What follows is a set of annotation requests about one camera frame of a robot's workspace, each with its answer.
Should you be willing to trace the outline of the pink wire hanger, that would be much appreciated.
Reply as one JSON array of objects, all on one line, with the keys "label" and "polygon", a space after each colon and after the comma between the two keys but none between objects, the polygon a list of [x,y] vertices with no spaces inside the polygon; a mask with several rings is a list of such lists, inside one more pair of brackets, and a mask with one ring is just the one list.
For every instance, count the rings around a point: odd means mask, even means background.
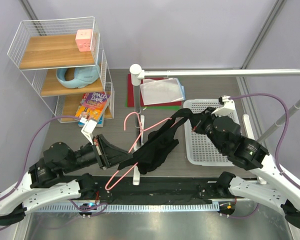
[{"label": "pink wire hanger", "polygon": [[[148,128],[144,128],[144,123],[142,122],[142,118],[140,116],[137,116],[136,120],[137,120],[137,126],[138,126],[138,133],[137,133],[137,137],[136,137],[134,143],[132,144],[132,146],[130,147],[128,152],[132,153],[132,154],[134,152],[136,152],[148,140],[148,134],[153,132],[153,131],[157,131],[169,119],[170,119],[170,117],[165,118],[165,119],[155,123],[154,125],[152,125]],[[121,170],[117,170],[110,177],[108,182],[105,184],[104,189],[106,191],[111,191],[130,172],[133,172],[132,184],[135,185],[135,186],[139,185],[141,175],[144,175],[144,174],[141,174],[139,172],[137,164],[134,164],[134,165],[131,165],[131,166],[127,166],[127,167],[125,167]]]}]

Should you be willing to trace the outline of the black tank top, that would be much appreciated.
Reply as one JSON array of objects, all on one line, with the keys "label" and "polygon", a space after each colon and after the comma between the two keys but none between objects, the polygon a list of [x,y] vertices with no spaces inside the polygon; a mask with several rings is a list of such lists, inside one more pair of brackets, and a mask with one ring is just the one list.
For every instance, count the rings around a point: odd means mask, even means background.
[{"label": "black tank top", "polygon": [[148,134],[148,140],[132,154],[132,158],[119,164],[118,170],[137,164],[140,174],[156,170],[166,160],[170,152],[179,144],[175,139],[177,129],[192,115],[188,108],[175,112],[158,130]]}]

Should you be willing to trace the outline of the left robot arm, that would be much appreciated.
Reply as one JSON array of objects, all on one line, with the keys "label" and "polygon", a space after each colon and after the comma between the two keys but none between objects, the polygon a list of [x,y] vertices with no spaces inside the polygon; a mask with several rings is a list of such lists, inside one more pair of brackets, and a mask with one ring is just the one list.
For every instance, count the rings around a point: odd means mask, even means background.
[{"label": "left robot arm", "polygon": [[0,226],[18,223],[26,214],[55,202],[92,199],[98,185],[91,174],[71,181],[66,181],[65,175],[94,164],[105,170],[131,158],[132,153],[111,144],[101,134],[77,151],[64,142],[54,143],[20,182],[0,192]]}]

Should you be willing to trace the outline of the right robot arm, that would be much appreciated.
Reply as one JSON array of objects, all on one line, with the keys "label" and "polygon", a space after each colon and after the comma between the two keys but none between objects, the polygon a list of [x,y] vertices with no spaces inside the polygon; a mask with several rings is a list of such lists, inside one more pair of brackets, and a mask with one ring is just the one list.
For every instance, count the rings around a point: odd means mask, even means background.
[{"label": "right robot arm", "polygon": [[193,132],[206,135],[218,152],[235,166],[264,179],[272,189],[246,184],[230,174],[216,184],[216,193],[223,198],[230,194],[249,198],[279,212],[300,229],[300,179],[276,163],[269,151],[254,139],[241,134],[241,126],[229,116],[216,116],[208,107],[193,114],[189,121]]}]

